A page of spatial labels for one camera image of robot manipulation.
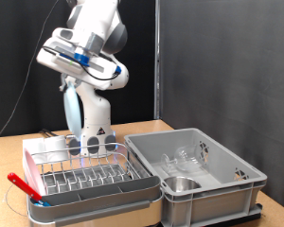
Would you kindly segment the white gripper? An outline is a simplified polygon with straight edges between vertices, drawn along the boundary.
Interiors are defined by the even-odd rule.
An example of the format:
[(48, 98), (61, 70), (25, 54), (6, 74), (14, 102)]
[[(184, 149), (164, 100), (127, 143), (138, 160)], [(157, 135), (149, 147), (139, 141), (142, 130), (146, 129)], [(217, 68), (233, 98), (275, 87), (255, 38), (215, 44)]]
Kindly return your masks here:
[(37, 62), (61, 75), (60, 91), (68, 88), (67, 75), (75, 78), (73, 85), (79, 87), (86, 82), (97, 89), (117, 89), (121, 87), (121, 64), (113, 60), (93, 56), (84, 65), (74, 58), (73, 45), (58, 38), (49, 38), (37, 55)]

